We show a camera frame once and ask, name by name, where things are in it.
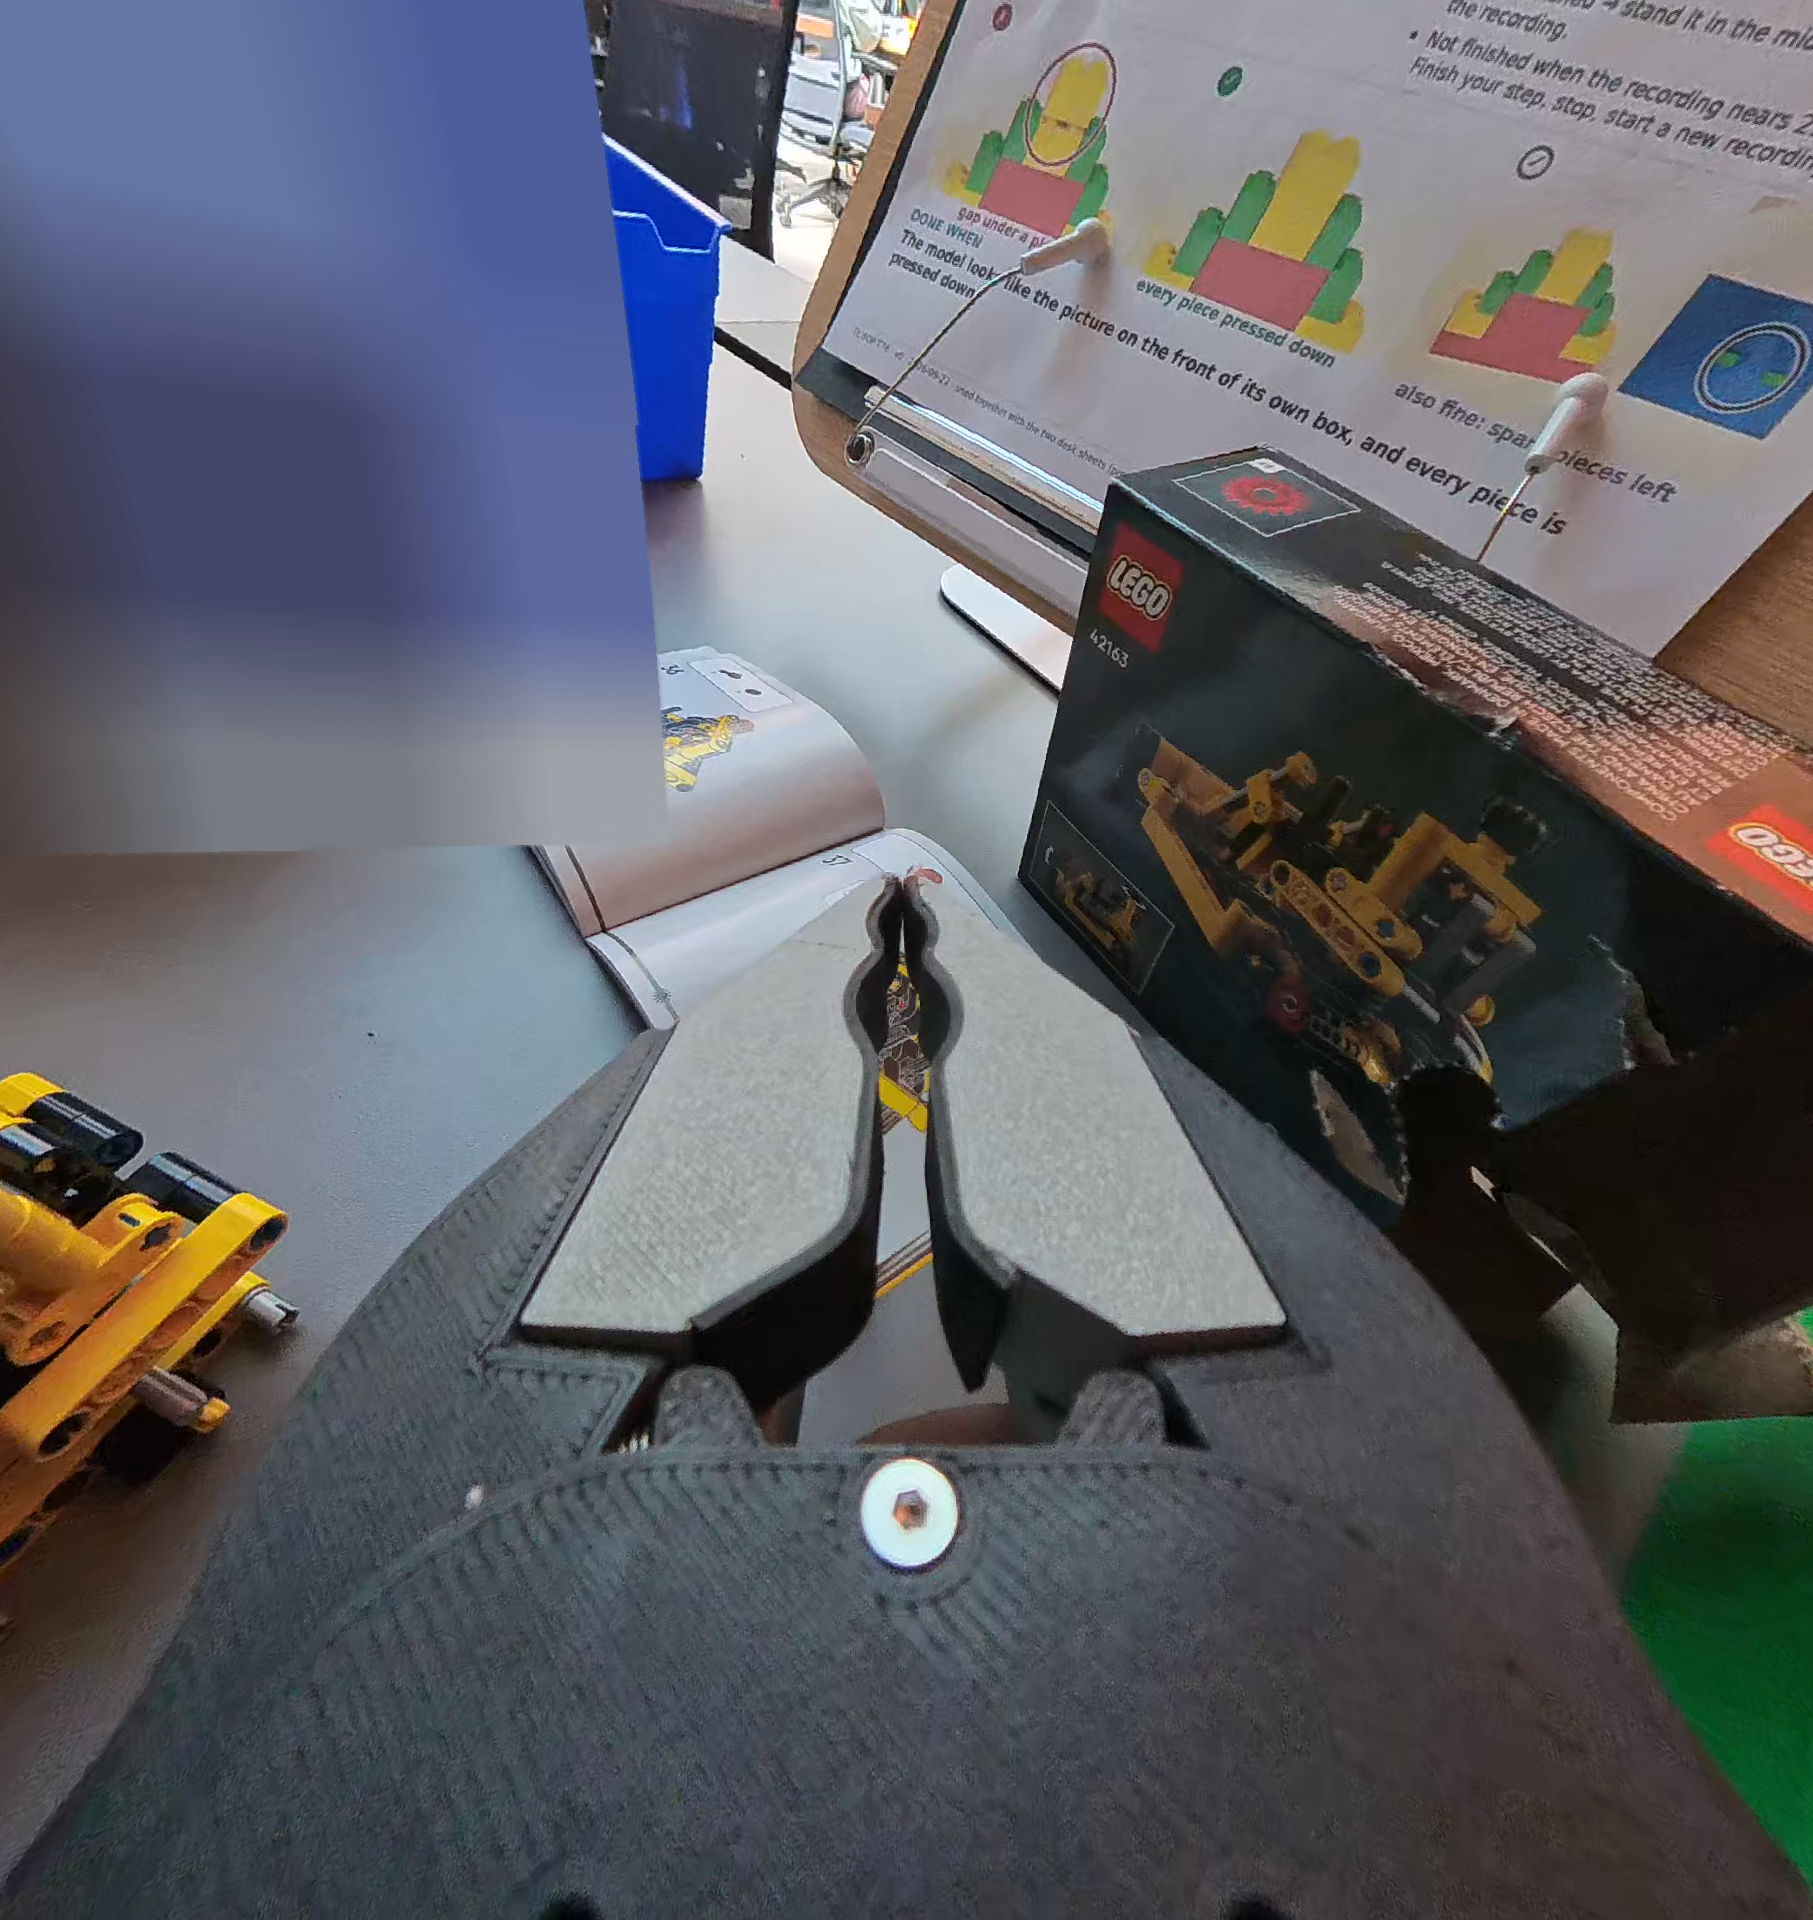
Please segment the office chair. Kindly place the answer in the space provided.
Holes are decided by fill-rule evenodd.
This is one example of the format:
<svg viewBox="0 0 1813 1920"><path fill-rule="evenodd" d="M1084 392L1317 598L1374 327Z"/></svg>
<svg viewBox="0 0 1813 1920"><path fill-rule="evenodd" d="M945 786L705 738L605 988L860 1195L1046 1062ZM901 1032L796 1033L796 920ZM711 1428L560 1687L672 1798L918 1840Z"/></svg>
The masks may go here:
<svg viewBox="0 0 1813 1920"><path fill-rule="evenodd" d="M884 33L884 14L876 3L804 3L803 9L830 17L830 23L820 33L801 27L795 35L778 136L819 153L824 171L776 193L775 209L782 228L792 225L795 207L804 204L823 202L834 218L845 211L853 178L871 149L863 56L876 49Z"/></svg>

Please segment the dark partition panel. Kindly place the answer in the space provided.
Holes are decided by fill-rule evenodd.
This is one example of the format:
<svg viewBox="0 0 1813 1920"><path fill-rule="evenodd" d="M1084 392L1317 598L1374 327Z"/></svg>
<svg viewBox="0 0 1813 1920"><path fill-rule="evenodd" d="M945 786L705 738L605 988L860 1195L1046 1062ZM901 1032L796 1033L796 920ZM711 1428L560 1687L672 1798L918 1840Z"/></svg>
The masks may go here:
<svg viewBox="0 0 1813 1920"><path fill-rule="evenodd" d="M795 1L609 1L603 127L768 258Z"/></svg>

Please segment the blue plastic bin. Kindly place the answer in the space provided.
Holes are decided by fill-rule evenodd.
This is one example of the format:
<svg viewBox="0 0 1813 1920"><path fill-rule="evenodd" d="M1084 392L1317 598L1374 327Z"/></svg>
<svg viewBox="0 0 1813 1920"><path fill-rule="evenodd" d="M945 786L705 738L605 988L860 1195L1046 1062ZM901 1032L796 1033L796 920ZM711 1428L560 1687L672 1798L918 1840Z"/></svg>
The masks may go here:
<svg viewBox="0 0 1813 1920"><path fill-rule="evenodd" d="M630 341L642 482L695 480L705 465L709 373L728 221L605 138Z"/></svg>

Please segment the yellow black lego bulldozer model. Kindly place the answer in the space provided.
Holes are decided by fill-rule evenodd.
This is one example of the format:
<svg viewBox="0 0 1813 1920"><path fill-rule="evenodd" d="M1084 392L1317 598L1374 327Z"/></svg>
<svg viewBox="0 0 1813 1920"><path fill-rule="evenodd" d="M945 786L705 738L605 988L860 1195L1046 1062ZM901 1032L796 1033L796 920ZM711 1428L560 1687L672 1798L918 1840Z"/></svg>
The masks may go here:
<svg viewBox="0 0 1813 1920"><path fill-rule="evenodd" d="M206 1368L299 1320L259 1267L286 1230L70 1087L0 1078L0 1589L76 1499L221 1428Z"/></svg>

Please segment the lego instruction booklet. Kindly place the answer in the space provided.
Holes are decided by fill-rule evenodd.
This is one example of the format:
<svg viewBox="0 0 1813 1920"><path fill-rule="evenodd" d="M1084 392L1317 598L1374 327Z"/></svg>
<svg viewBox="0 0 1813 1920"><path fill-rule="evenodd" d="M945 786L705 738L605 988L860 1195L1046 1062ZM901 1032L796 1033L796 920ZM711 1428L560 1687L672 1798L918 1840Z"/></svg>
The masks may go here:
<svg viewBox="0 0 1813 1920"><path fill-rule="evenodd" d="M917 878L1014 934L951 852L887 824L871 760L790 683L702 644L661 658L658 700L668 838L607 857L535 848L630 1013L630 1047L670 1032L838 900L882 878Z"/></svg>

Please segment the green mat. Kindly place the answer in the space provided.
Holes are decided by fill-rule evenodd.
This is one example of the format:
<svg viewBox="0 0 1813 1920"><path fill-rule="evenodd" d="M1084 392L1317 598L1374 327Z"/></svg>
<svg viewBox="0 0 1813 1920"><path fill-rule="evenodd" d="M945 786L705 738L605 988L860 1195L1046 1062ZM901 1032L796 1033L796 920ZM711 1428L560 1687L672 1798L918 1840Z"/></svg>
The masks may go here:
<svg viewBox="0 0 1813 1920"><path fill-rule="evenodd" d="M1696 1740L1813 1887L1813 1418L1691 1428L1624 1607Z"/></svg>

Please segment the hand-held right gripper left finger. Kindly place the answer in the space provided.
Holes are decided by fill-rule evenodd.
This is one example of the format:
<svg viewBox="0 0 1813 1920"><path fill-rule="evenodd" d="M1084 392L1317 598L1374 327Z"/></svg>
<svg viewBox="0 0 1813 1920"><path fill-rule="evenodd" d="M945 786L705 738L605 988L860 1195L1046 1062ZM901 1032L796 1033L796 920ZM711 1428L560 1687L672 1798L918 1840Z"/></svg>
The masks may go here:
<svg viewBox="0 0 1813 1920"><path fill-rule="evenodd" d="M863 1331L903 885L864 881L661 1033L520 1307L544 1346L705 1365L755 1412Z"/></svg>

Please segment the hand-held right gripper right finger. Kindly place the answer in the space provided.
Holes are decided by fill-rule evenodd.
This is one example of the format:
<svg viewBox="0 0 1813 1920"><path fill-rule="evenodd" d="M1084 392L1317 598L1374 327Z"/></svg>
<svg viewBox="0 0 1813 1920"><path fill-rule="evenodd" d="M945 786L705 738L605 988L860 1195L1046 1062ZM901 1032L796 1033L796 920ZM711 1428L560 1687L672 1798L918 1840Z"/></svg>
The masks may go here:
<svg viewBox="0 0 1813 1920"><path fill-rule="evenodd" d="M1100 1373L1270 1348L1286 1312L1132 1028L1014 935L908 879L940 1325L1014 1438Z"/></svg>

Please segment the dark lego set box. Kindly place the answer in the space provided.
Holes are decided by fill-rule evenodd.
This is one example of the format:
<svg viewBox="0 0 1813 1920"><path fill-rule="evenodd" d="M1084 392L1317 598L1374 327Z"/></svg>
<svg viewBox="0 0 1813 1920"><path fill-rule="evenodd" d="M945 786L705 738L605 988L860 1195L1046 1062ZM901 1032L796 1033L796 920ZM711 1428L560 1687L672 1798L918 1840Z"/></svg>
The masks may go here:
<svg viewBox="0 0 1813 1920"><path fill-rule="evenodd" d="M1478 1338L1813 1415L1813 751L1232 449L1110 483L1021 875Z"/></svg>

